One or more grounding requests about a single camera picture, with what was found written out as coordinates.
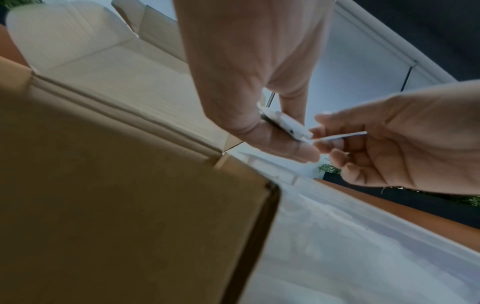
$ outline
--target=plastic container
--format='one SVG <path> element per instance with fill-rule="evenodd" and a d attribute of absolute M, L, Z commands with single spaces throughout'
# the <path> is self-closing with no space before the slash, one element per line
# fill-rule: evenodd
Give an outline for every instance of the plastic container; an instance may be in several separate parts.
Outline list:
<path fill-rule="evenodd" d="M 241 304 L 479 304 L 477 252 L 261 159 L 246 162 L 283 193 Z"/>

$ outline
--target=dark ceiling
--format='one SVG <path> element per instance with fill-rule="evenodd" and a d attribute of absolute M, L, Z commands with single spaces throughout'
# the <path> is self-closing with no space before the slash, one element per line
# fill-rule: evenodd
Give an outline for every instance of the dark ceiling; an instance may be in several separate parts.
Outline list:
<path fill-rule="evenodd" d="M 480 0 L 355 0 L 457 80 L 480 79 Z"/>

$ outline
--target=white trim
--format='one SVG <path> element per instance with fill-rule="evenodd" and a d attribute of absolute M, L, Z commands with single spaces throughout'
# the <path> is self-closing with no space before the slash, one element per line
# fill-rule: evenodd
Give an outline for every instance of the white trim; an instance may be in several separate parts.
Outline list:
<path fill-rule="evenodd" d="M 364 10 L 353 0 L 338 0 L 335 3 L 335 11 L 347 18 L 350 22 L 367 33 L 378 43 L 397 55 L 409 65 L 418 61 L 415 70 L 434 83 L 450 83 L 457 80 L 433 62 L 420 50 L 395 33 L 380 20 Z"/>

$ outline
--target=small white device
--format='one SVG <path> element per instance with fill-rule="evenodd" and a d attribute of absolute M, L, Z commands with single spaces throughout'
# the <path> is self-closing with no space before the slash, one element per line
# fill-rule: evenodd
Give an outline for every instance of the small white device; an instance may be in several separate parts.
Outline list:
<path fill-rule="evenodd" d="M 264 120 L 278 126 L 296 140 L 311 139 L 314 136 L 305 126 L 287 114 L 263 107 L 260 103 L 257 103 L 257 106 Z"/>

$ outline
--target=human hand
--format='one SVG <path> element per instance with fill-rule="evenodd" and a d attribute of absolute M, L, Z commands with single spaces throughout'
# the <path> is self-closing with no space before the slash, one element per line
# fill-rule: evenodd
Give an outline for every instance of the human hand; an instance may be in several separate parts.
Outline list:
<path fill-rule="evenodd" d="M 250 145 L 299 162 L 314 146 L 261 120 L 264 87 L 305 123 L 308 87 L 333 0 L 174 0 L 190 71 L 208 118 Z"/>
<path fill-rule="evenodd" d="M 480 193 L 480 81 L 393 96 L 331 115 L 317 115 L 314 138 L 342 178 L 360 186 Z"/>

